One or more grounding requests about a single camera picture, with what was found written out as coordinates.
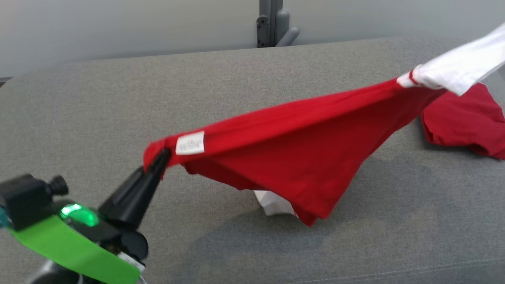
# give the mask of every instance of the gray upholstery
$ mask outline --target gray upholstery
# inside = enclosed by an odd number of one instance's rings
[[[150,140],[247,111],[385,81],[460,44],[374,39],[69,64],[0,88],[0,179],[61,174],[96,206]],[[487,84],[505,106],[505,83]],[[157,283],[503,283],[505,163],[427,145],[419,121],[361,167],[327,220],[264,216],[239,192],[171,168],[141,231]],[[2,283],[42,258],[0,232]]]

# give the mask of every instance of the white wall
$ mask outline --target white wall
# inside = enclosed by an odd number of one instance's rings
[[[0,78],[58,63],[256,47],[257,0],[1,0]]]
[[[504,0],[284,0],[294,44],[426,35],[474,38]],[[254,48],[259,0],[1,0],[0,78],[63,62]]]
[[[284,0],[293,44],[397,36],[473,39],[505,22],[505,0]]]

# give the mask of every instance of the white cloth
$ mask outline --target white cloth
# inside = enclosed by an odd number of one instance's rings
[[[296,216],[291,203],[277,194],[270,191],[254,191],[254,195],[267,216],[275,214],[293,214]]]
[[[505,23],[487,36],[436,57],[412,71],[412,79],[422,86],[446,88],[461,96],[471,86],[505,64]],[[410,72],[397,82],[403,87],[415,84]]]

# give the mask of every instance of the green led light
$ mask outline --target green led light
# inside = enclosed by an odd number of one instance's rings
[[[81,222],[89,227],[98,225],[98,216],[89,208],[82,207],[79,204],[72,204],[63,207],[60,211],[60,217],[63,220],[71,218],[72,220]]]

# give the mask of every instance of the red cloth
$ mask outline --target red cloth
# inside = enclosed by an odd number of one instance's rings
[[[230,118],[153,142],[147,166],[177,138],[205,131],[205,153],[181,164],[239,190],[269,190],[290,201],[307,225],[326,218],[361,163],[445,90],[403,88],[396,79]]]
[[[478,83],[463,96],[447,92],[421,114],[430,143],[465,146],[477,154],[505,160],[505,118],[486,86]]]

